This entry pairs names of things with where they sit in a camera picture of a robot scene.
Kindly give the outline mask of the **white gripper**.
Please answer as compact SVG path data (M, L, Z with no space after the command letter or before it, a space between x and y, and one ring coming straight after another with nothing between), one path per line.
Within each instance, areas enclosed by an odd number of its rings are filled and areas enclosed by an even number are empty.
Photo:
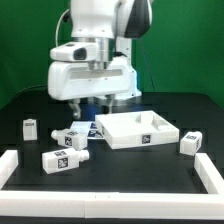
M135 80L136 72L123 61L113 61L105 70L90 70L87 63L53 62L48 72L48 93L56 100L70 100L73 117L80 119L80 98L107 95L106 112L110 114L114 94L129 92Z

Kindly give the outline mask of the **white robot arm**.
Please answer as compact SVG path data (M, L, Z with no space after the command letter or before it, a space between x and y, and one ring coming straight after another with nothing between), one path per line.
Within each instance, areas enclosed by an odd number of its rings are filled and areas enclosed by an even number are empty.
M71 0L72 40L50 51L49 95L77 118L83 98L112 107L140 96L131 45L149 30L153 1Z

